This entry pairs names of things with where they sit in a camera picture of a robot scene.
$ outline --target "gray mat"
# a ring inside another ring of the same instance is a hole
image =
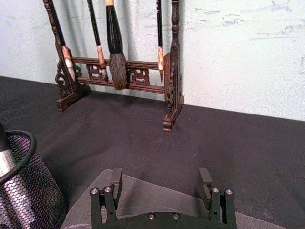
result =
[[[69,211],[62,229],[90,229],[91,208],[89,191],[98,187],[104,188],[110,184],[112,170],[104,170],[87,188],[81,198]],[[119,219],[149,212],[180,212],[192,216],[206,216],[203,201],[187,194],[165,187],[154,185],[127,175],[123,175],[123,188],[117,210]],[[102,209],[103,223],[106,211]],[[284,229],[236,212],[238,229]]]

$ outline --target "carved wooden stand leg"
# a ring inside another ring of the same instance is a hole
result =
[[[180,45],[179,45],[179,1],[172,0],[172,44],[171,52],[164,57],[165,100],[168,114],[163,121],[163,130],[170,132],[184,104],[181,95]]]
[[[54,8],[54,4],[52,0],[43,0],[44,6],[49,16],[50,24],[55,36],[55,46],[59,56],[59,63],[57,65],[57,75],[55,77],[55,81],[58,85],[58,90],[60,93],[61,98],[57,100],[57,107],[59,111],[64,111],[67,109],[71,104],[76,102],[77,100],[83,98],[84,96],[88,95],[91,90],[88,85],[82,85],[77,83],[77,78],[82,76],[81,69],[77,65],[73,64],[73,70],[75,79],[72,79],[67,63],[65,61],[63,55],[63,47],[65,47],[70,57],[71,51],[65,46],[65,41],[63,38],[63,34],[61,31],[61,26],[59,24],[57,14]]]

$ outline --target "screw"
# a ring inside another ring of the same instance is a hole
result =
[[[216,187],[212,188],[212,190],[213,190],[213,192],[219,192],[219,189]]]
[[[97,192],[98,192],[97,188],[93,188],[93,189],[91,190],[91,193],[92,193],[92,194],[96,194]]]
[[[178,219],[180,219],[180,215],[177,214],[177,213],[173,213],[173,218],[174,218],[175,220],[178,220]]]
[[[227,194],[229,194],[229,195],[232,195],[232,194],[233,194],[233,191],[230,190],[230,189],[227,189],[225,192],[226,192]]]
[[[110,192],[111,191],[111,187],[106,187],[105,189],[104,189],[104,192]]]
[[[156,217],[156,215],[153,214],[153,213],[151,213],[151,214],[148,215],[148,218],[149,218],[150,220],[154,220],[155,217]]]

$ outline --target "wooden brush stand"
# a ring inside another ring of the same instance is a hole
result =
[[[104,81],[97,58],[73,57],[70,53],[76,80],[74,81],[62,53],[63,44],[58,35],[60,24],[56,23],[56,11],[50,9],[52,0],[43,0],[50,24],[55,36],[55,46],[59,56],[55,81],[61,98],[57,100],[58,110],[64,111],[77,100],[88,95],[91,90],[88,84],[114,87],[113,81]],[[81,69],[76,64],[87,66],[89,78],[82,77]],[[158,70],[157,62],[127,61],[127,89],[164,94],[167,102],[167,115],[163,121],[163,130],[170,132],[184,104],[181,95],[182,81],[180,74],[180,45],[179,45],[179,0],[172,0],[172,44],[171,50],[164,57],[164,86],[150,85],[149,70]]]

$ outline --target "brush bristles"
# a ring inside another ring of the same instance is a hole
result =
[[[116,90],[126,88],[127,85],[127,63],[123,53],[110,54],[109,69]]]
[[[101,71],[102,71],[102,79],[104,81],[108,81],[108,74],[107,74],[106,68],[102,68]]]

